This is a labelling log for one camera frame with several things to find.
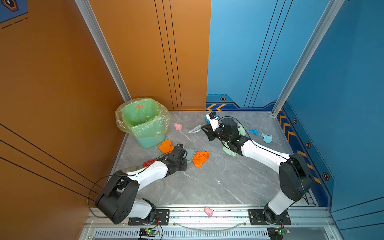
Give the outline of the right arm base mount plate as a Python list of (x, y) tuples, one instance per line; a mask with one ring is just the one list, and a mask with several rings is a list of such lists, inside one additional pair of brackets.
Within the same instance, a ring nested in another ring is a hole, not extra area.
[(292, 224), (288, 211), (285, 210), (282, 214), (276, 215), (271, 210), (264, 209), (249, 209), (249, 220), (251, 225), (286, 225)]

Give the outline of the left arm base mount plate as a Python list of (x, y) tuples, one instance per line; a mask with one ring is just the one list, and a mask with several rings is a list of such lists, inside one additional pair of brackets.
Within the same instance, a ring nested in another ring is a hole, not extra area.
[(160, 224), (161, 226), (167, 226), (170, 219), (169, 209), (156, 209), (151, 211), (145, 219), (129, 218), (129, 226), (155, 226)]

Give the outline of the grey-blue plastic dustpan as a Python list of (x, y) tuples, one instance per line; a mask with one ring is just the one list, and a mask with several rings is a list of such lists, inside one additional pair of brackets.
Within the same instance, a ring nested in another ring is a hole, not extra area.
[(196, 153), (196, 150), (193, 149), (186, 149), (187, 153), (185, 155), (185, 159), (187, 160), (188, 163), (190, 163)]

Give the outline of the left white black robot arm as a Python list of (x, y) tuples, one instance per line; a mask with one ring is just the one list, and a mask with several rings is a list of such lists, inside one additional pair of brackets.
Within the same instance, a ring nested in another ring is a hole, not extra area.
[(109, 180), (96, 199), (96, 208), (116, 225), (126, 218), (140, 219), (145, 224), (153, 223), (157, 218), (157, 207), (147, 199), (137, 199), (137, 194), (157, 180), (177, 171), (186, 171), (187, 155), (184, 146), (177, 144), (171, 152), (156, 158), (153, 164), (141, 170), (115, 172), (108, 177)]

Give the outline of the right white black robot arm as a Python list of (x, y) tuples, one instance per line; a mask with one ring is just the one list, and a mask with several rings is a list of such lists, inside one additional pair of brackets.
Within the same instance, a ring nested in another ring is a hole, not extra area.
[(264, 207), (262, 213), (254, 215), (268, 225), (282, 224), (288, 208), (301, 200), (315, 183), (308, 164), (300, 154), (284, 154), (259, 145), (249, 136), (239, 133), (237, 119), (219, 117), (216, 112), (206, 115), (209, 123), (201, 126), (209, 141), (220, 140), (232, 152), (254, 159), (279, 174), (280, 190)]

